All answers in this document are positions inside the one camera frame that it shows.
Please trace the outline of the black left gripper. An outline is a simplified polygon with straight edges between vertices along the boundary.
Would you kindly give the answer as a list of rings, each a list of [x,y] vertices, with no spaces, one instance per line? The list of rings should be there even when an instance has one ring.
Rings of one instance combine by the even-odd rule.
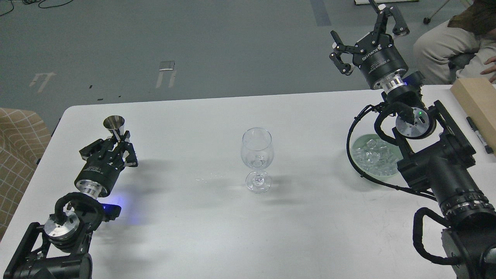
[[[79,150],[86,163],[74,181],[76,189],[93,198],[109,196],[120,172],[125,167],[138,166],[138,158],[130,138],[131,133],[125,131],[119,140],[99,138]],[[116,143],[117,152],[111,151]]]

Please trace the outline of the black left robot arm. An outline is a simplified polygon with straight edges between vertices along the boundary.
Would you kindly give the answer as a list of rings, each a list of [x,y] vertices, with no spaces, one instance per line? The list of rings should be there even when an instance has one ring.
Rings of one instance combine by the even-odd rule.
[[[85,165],[74,185],[77,191],[59,198],[44,224],[31,223],[3,274],[5,279],[90,279],[89,253],[94,231],[115,220],[122,208],[98,201],[110,195],[120,173],[138,166],[131,133],[110,129],[80,150]]]

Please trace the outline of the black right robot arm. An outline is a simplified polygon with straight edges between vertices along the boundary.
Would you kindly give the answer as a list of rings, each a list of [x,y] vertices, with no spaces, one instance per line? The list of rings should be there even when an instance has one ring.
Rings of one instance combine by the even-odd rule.
[[[356,66],[372,90],[381,90],[383,101],[367,105],[354,119],[346,142],[353,168],[371,182],[437,201],[442,215],[429,208],[414,214],[413,246],[417,253],[438,265],[449,265],[458,279],[495,278],[495,208],[468,172],[475,165],[475,149],[440,101],[426,107],[419,71],[406,76],[408,66],[387,33],[388,19],[394,35],[406,36],[409,28],[394,5],[370,1],[377,14],[371,32],[354,45],[335,41],[329,58],[342,74]],[[378,116],[374,130],[382,140],[399,148],[397,168],[408,187],[372,178],[352,159],[350,139],[358,122],[369,112]]]

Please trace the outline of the person's hand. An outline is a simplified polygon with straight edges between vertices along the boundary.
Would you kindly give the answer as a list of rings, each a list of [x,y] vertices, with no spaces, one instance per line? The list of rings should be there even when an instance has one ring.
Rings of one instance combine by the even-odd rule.
[[[490,83],[496,81],[496,56],[488,58],[484,64],[488,66],[480,72],[480,75],[486,77]]]

